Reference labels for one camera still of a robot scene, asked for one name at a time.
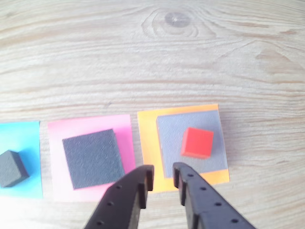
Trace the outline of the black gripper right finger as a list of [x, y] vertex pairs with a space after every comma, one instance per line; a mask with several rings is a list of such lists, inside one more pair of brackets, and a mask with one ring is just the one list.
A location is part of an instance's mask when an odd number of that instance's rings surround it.
[[179, 189], [180, 203], [185, 207], [189, 229], [253, 229], [192, 167], [173, 164], [174, 186]]

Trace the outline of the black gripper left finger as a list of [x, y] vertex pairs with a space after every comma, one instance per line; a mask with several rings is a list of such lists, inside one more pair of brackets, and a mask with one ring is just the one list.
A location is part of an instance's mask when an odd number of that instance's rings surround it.
[[104, 193], [86, 229], [136, 229], [147, 194], [153, 190], [154, 166], [140, 166], [111, 185]]

